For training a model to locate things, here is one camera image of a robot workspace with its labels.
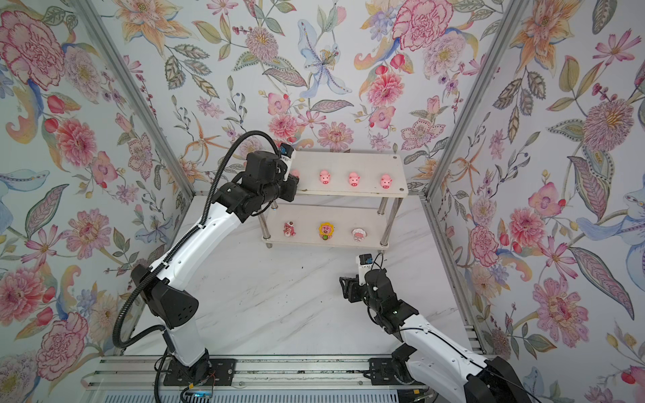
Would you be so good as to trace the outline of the pink bear with strawberry hat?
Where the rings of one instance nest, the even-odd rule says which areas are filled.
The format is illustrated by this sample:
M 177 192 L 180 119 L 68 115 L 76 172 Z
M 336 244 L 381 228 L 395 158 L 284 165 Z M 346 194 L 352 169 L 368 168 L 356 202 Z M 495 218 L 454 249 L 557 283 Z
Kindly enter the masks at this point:
M 287 238 L 294 237 L 296 235 L 294 222 L 284 223 L 283 233 L 284 233 L 284 236 Z

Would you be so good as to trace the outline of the pink bear yellow flower toy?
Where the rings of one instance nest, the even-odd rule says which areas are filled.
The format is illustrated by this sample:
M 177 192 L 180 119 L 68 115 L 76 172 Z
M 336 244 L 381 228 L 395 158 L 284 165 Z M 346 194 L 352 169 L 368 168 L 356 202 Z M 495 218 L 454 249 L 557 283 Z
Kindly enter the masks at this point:
M 334 230 L 332 223 L 322 223 L 318 228 L 319 237 L 323 241 L 328 241 L 334 236 Z

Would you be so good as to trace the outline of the pink bear white bowl toy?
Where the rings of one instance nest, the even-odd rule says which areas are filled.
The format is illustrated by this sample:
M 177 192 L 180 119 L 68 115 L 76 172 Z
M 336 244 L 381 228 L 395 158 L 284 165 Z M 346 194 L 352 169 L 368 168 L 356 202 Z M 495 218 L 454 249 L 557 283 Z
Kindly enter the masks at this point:
M 367 238 L 367 232 L 363 228 L 354 228 L 352 230 L 354 242 L 360 243 Z

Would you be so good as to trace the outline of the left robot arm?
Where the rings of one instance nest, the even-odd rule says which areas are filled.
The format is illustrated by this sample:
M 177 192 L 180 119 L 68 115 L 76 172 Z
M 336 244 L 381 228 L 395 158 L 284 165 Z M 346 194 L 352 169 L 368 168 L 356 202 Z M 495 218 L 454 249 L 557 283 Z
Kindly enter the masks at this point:
M 293 154 L 287 145 L 278 152 L 248 154 L 245 170 L 215 187 L 187 240 L 177 243 L 152 268 L 139 266 L 133 272 L 147 307 L 160 321 L 170 356 L 179 365 L 181 377 L 191 384 L 203 383 L 213 370 L 196 324 L 199 301 L 186 287 L 208 255 L 238 226 L 277 199 L 294 200 L 299 179 L 290 173 Z

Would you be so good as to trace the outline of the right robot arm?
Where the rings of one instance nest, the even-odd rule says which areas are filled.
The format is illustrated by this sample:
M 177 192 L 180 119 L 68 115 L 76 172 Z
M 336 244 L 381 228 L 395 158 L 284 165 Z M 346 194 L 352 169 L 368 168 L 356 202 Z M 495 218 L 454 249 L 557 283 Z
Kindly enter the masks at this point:
M 371 321 L 401 342 L 392 354 L 395 377 L 420 383 L 450 402 L 538 402 L 512 366 L 458 344 L 400 299 L 385 270 L 341 277 L 345 300 L 366 305 Z

